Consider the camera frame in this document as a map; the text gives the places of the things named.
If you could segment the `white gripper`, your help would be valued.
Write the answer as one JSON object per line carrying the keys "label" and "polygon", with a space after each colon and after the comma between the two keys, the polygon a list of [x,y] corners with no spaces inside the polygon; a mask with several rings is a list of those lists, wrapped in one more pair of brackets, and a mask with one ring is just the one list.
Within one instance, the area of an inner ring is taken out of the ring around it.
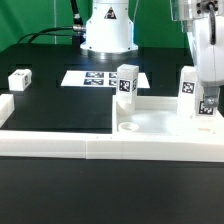
{"label": "white gripper", "polygon": [[188,41],[198,81],[203,86],[204,105],[217,108],[219,87],[224,85],[224,18],[216,19],[216,43],[210,43],[209,19],[194,20]]}

